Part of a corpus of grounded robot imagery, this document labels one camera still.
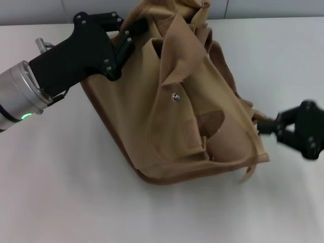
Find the white surface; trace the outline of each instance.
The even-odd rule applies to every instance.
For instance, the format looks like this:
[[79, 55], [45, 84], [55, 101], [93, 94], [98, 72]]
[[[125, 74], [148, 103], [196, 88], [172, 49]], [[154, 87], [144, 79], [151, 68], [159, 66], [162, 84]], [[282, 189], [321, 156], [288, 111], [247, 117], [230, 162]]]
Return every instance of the white surface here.
[[229, 0], [226, 19], [324, 16], [323, 0]]
[[[211, 21], [239, 93], [271, 116], [324, 105], [324, 18]], [[58, 42], [72, 25], [0, 27], [0, 71]], [[271, 162], [171, 186], [142, 182], [79, 85], [0, 135], [0, 242], [320, 243], [324, 157], [264, 139]]]
[[61, 0], [1, 0], [0, 25], [67, 23]]

